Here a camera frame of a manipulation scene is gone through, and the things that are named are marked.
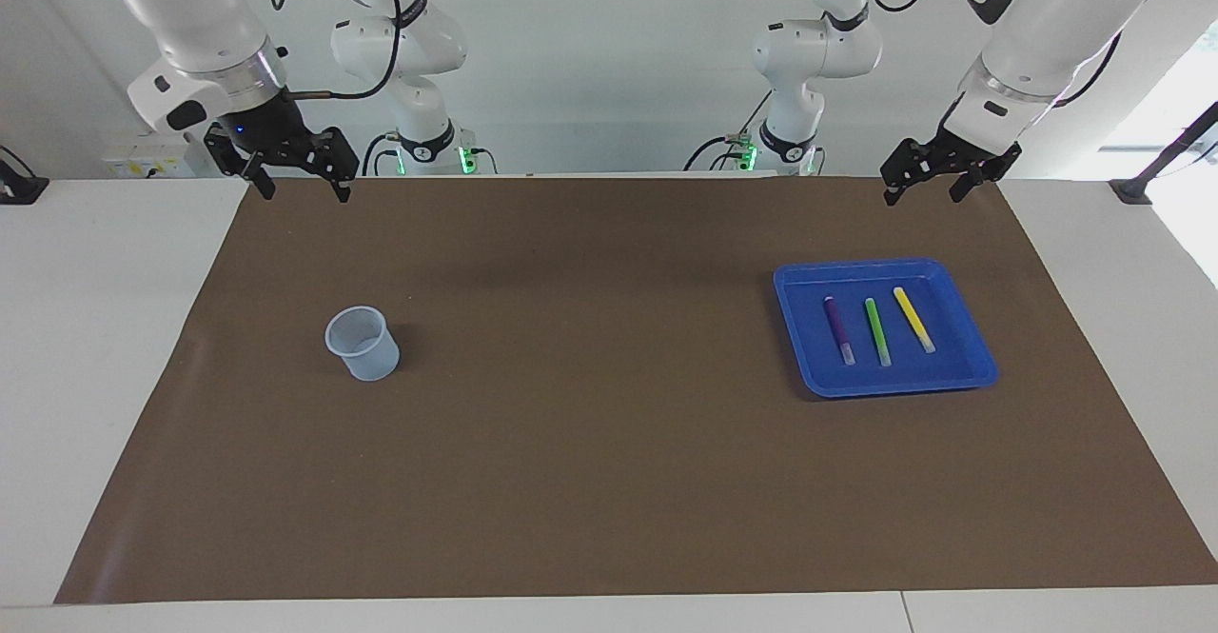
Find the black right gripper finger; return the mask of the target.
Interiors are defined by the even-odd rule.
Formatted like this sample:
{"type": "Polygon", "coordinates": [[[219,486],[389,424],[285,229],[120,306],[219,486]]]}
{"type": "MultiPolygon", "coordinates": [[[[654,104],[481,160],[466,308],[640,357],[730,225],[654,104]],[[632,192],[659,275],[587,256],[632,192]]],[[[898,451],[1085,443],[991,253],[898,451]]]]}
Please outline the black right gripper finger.
{"type": "Polygon", "coordinates": [[[238,177],[252,185],[262,198],[273,198],[276,187],[263,168],[263,155],[259,151],[244,155],[225,130],[208,130],[205,134],[205,147],[209,159],[225,177],[238,177]]]}
{"type": "Polygon", "coordinates": [[[351,147],[346,134],[339,127],[312,133],[307,138],[304,172],[322,177],[331,187],[340,203],[351,198],[351,187],[361,172],[361,159],[351,147]]]}

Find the brown table mat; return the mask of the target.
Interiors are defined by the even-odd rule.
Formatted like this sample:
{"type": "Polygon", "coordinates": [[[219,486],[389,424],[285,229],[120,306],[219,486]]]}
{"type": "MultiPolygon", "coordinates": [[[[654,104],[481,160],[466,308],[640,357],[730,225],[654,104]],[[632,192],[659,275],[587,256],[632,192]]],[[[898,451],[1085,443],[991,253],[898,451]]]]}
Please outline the brown table mat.
{"type": "Polygon", "coordinates": [[[1218,584],[996,187],[291,179],[241,198],[57,603],[1218,584]],[[831,402],[790,263],[931,257],[999,366],[831,402]],[[400,366],[351,376],[333,316],[400,366]]]}

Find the yellow pen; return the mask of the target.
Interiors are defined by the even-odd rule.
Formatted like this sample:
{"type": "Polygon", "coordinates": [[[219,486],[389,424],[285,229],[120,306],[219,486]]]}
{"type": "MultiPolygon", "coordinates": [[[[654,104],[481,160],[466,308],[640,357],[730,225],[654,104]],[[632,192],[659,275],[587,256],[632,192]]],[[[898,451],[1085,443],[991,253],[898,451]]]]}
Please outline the yellow pen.
{"type": "Polygon", "coordinates": [[[923,348],[926,354],[934,354],[935,343],[933,343],[931,331],[926,327],[922,316],[920,316],[918,310],[916,310],[916,307],[914,307],[914,302],[911,302],[906,289],[893,287],[893,295],[896,299],[896,304],[900,307],[900,310],[903,310],[905,320],[909,323],[910,329],[914,330],[914,335],[916,335],[920,346],[923,348]]]}

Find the green pen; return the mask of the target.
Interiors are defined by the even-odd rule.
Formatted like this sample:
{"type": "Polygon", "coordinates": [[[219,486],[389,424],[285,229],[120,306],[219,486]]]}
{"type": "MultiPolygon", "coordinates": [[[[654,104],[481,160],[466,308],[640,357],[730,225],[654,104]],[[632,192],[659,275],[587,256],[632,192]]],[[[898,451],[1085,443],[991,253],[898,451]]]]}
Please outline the green pen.
{"type": "Polygon", "coordinates": [[[875,351],[877,351],[879,366],[892,366],[892,351],[889,351],[885,327],[883,325],[882,316],[879,316],[879,307],[875,301],[875,296],[867,296],[867,298],[864,299],[864,307],[872,338],[875,338],[875,351]]]}

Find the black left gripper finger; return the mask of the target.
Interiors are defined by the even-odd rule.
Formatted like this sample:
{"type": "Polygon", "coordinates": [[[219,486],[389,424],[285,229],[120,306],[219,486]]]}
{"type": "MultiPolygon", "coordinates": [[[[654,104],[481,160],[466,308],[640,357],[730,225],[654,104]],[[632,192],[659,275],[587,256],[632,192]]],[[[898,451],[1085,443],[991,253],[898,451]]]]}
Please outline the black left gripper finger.
{"type": "Polygon", "coordinates": [[[982,187],[987,183],[999,183],[1011,167],[1009,159],[987,159],[970,162],[966,170],[957,178],[949,189],[950,198],[954,203],[961,203],[974,187],[982,187]]]}
{"type": "Polygon", "coordinates": [[[903,140],[879,166],[879,178],[885,186],[884,200],[888,207],[895,207],[909,187],[928,183],[950,166],[950,146],[943,140],[917,142],[903,140]]]}

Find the black stand with pole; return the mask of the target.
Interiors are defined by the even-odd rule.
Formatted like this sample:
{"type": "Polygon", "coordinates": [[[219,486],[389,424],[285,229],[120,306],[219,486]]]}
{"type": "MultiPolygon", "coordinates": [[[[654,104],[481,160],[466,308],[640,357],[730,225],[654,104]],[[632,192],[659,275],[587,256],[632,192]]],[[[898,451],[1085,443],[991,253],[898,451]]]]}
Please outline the black stand with pole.
{"type": "Polygon", "coordinates": [[[1117,195],[1117,198],[1124,205],[1152,205],[1151,198],[1146,195],[1149,190],[1149,183],[1153,179],[1162,177],[1166,168],[1170,166],[1170,162],[1178,159],[1181,155],[1185,155],[1192,144],[1199,142],[1201,138],[1205,138],[1209,130],[1213,130],[1218,125],[1218,100],[1209,103],[1209,107],[1202,111],[1190,125],[1185,127],[1181,133],[1164,146],[1160,151],[1160,155],[1153,157],[1149,166],[1142,168],[1136,177],[1128,179],[1110,179],[1110,189],[1117,195]]]}

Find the black table clamp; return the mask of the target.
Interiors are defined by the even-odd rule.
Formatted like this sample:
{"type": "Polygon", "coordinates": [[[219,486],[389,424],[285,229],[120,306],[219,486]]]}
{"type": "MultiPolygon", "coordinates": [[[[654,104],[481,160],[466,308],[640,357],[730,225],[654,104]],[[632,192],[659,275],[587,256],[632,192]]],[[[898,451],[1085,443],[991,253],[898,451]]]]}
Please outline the black table clamp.
{"type": "Polygon", "coordinates": [[[34,205],[49,179],[39,174],[17,152],[0,144],[0,205],[34,205]]]}

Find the purple pen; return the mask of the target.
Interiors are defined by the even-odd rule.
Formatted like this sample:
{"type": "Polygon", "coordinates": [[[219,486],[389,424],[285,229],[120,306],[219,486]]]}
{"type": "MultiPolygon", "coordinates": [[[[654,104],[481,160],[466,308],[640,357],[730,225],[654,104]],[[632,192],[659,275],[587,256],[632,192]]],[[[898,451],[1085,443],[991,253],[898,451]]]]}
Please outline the purple pen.
{"type": "Polygon", "coordinates": [[[836,347],[838,347],[840,354],[840,362],[843,362],[845,366],[855,365],[856,359],[853,351],[853,342],[850,342],[850,335],[847,330],[843,316],[840,316],[836,296],[826,296],[823,299],[823,308],[829,330],[832,335],[834,335],[836,347]]]}

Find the translucent plastic cup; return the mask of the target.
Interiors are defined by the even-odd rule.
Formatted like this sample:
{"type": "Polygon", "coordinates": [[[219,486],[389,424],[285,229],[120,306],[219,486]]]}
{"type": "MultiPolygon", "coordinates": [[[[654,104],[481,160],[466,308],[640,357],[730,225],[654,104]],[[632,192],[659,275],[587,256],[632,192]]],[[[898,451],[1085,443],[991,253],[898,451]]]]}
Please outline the translucent plastic cup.
{"type": "Polygon", "coordinates": [[[400,344],[390,332],[386,316],[374,307],[340,310],[326,324],[324,344],[361,382],[378,382],[400,366],[400,344]]]}

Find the white wall socket box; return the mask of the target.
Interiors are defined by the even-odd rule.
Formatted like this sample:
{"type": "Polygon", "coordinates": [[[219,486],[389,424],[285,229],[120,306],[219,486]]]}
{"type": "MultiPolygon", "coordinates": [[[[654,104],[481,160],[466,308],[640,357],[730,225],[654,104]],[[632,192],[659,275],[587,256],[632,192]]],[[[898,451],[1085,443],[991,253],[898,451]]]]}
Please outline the white wall socket box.
{"type": "Polygon", "coordinates": [[[209,179],[223,174],[191,134],[149,134],[129,146],[108,146],[101,155],[108,177],[134,179],[209,179]]]}

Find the blue plastic tray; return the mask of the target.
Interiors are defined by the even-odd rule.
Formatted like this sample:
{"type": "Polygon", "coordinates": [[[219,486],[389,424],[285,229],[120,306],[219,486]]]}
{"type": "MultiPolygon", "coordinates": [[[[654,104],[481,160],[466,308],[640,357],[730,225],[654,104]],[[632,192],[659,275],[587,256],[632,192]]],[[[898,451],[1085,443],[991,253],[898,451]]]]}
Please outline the blue plastic tray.
{"type": "Polygon", "coordinates": [[[790,264],[773,271],[773,287],[803,382],[823,398],[944,393],[988,387],[999,368],[952,276],[928,257],[790,264]],[[903,315],[893,287],[904,287],[935,343],[926,354],[903,315]],[[840,362],[823,299],[836,296],[856,364],[840,362]],[[879,366],[864,299],[875,296],[892,351],[879,366]]]}

